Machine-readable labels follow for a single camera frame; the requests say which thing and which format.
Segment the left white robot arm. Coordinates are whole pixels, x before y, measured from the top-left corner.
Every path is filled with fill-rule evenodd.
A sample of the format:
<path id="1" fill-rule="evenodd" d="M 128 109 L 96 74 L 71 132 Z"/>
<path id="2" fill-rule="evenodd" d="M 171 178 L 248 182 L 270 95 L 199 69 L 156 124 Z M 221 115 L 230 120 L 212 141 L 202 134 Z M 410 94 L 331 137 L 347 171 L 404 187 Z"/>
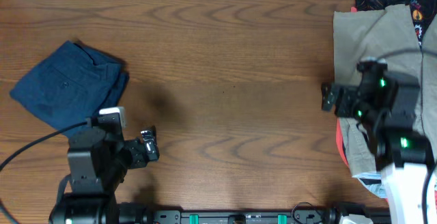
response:
<path id="1" fill-rule="evenodd" d="M 91 128 L 69 139 L 70 174 L 59 184 L 49 223 L 152 223 L 142 204 L 117 203 L 115 192 L 128 170 L 159 159 L 156 127 L 124 140 L 120 130 Z"/>

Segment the navy blue shorts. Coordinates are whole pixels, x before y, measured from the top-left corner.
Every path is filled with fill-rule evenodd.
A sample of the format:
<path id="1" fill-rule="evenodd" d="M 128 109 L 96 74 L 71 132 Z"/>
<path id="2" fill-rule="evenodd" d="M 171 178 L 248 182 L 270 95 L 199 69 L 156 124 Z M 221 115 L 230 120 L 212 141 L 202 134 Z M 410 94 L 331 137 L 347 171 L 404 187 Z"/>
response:
<path id="1" fill-rule="evenodd" d="M 129 80 L 123 68 L 113 57 L 67 41 L 20 79 L 10 96 L 61 130 L 115 107 Z"/>

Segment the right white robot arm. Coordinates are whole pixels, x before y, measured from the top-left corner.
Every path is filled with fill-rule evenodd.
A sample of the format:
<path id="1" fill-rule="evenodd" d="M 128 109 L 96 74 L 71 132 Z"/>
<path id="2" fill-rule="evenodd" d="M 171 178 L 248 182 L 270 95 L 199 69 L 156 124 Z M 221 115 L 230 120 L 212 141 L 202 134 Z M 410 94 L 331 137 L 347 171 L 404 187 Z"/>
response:
<path id="1" fill-rule="evenodd" d="M 392 223 L 436 222 L 436 161 L 429 139 L 413 129 L 419 91 L 416 83 L 388 79 L 358 87 L 322 84 L 322 110 L 365 129 Z"/>

